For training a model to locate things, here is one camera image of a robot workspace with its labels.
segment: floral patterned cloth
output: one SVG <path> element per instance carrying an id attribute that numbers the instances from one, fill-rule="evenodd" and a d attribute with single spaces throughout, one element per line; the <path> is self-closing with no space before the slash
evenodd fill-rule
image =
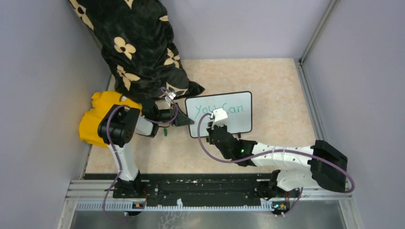
<path id="1" fill-rule="evenodd" d="M 142 102 L 163 98 L 162 86 L 175 91 L 177 98 L 204 91 L 187 78 L 167 10 L 158 0 L 69 1 L 102 43 L 101 54 L 115 77 L 117 92 Z"/>

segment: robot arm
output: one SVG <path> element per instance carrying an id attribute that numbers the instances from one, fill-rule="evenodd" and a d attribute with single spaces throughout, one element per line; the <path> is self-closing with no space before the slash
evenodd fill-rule
<path id="1" fill-rule="evenodd" d="M 288 192 L 299 187 L 320 186 L 334 192 L 345 191 L 346 176 L 344 174 L 309 157 L 311 155 L 321 157 L 346 171 L 347 157 L 327 142 L 317 140 L 313 146 L 305 147 L 271 146 L 234 138 L 231 133 L 227 132 L 227 114 L 222 108 L 214 110 L 210 119 L 207 127 L 209 142 L 220 150 L 225 159 L 238 160 L 257 156 L 237 164 L 244 167 L 278 166 L 285 168 L 272 173 L 274 175 L 273 185 L 278 188 Z M 273 153 L 266 154 L 266 151 L 273 151 Z"/>

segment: yellow object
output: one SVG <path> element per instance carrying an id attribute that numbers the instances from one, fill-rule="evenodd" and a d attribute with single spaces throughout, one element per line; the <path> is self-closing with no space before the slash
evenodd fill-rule
<path id="1" fill-rule="evenodd" d="M 89 144 L 107 148 L 107 144 L 98 136 L 97 129 L 101 120 L 106 116 L 114 104 L 128 105 L 132 108 L 142 110 L 138 103 L 126 98 L 118 92 L 96 92 L 91 97 L 93 108 L 87 111 L 79 124 L 80 140 L 87 141 Z"/>

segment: beige flower pattern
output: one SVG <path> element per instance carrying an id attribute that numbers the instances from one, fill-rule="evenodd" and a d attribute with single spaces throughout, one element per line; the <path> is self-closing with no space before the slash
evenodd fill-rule
<path id="1" fill-rule="evenodd" d="M 124 85 L 128 91 L 131 88 L 131 81 L 138 81 L 140 79 L 140 77 L 137 75 L 126 73 L 124 67 L 120 65 L 117 65 L 117 73 L 122 77 L 122 81 L 124 82 Z"/>
<path id="2" fill-rule="evenodd" d="M 180 64 L 178 62 L 178 60 L 180 60 L 180 56 L 174 56 L 173 52 L 170 49 L 167 49 L 167 55 L 169 56 L 165 63 L 163 65 L 169 65 L 174 63 L 174 65 L 176 66 L 176 68 L 180 68 Z"/>
<path id="3" fill-rule="evenodd" d="M 126 4 L 128 4 L 129 8 L 132 9 L 132 3 L 134 2 L 134 0 L 124 0 L 124 2 Z"/>
<path id="4" fill-rule="evenodd" d="M 159 20 L 161 20 L 161 21 L 169 21 L 169 17 L 166 15 L 166 16 L 160 17 Z"/>
<path id="5" fill-rule="evenodd" d="M 166 88 L 167 88 L 169 91 L 175 92 L 175 93 L 176 93 L 176 96 L 184 95 L 184 94 L 186 94 L 186 92 L 187 92 L 187 88 L 184 88 L 184 89 L 177 88 L 177 87 L 171 85 L 171 84 L 168 83 L 168 82 L 166 82 Z M 163 93 L 161 96 L 159 96 L 159 98 L 164 98 L 164 97 L 165 97 L 165 93 Z"/>
<path id="6" fill-rule="evenodd" d="M 75 9 L 76 14 L 79 16 L 79 18 L 82 19 L 82 21 L 90 27 L 92 30 L 94 30 L 94 26 L 91 23 L 90 19 L 86 15 L 86 8 L 82 5 L 80 5 L 76 0 L 69 0 L 70 3 L 72 4 L 73 8 Z"/>
<path id="7" fill-rule="evenodd" d="M 119 53 L 124 53 L 128 59 L 132 60 L 132 53 L 135 53 L 137 50 L 132 44 L 127 44 L 122 37 L 114 38 L 114 48 Z"/>

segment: marble tabletop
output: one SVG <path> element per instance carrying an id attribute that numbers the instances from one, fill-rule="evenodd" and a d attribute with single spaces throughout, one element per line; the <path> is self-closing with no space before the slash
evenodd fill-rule
<path id="1" fill-rule="evenodd" d="M 277 146 L 309 146 L 315 135 L 293 59 L 182 60 L 188 77 L 205 87 L 202 95 L 250 91 L 253 129 L 242 139 Z M 184 99 L 177 100 L 185 112 Z M 160 109 L 167 109 L 163 101 Z M 187 126 L 161 128 L 154 138 L 134 135 L 131 146 L 141 173 L 259 173 L 275 167 L 240 167 L 209 158 Z M 216 157 L 221 153 L 205 143 Z M 86 173 L 116 173 L 112 153 L 93 146 Z"/>

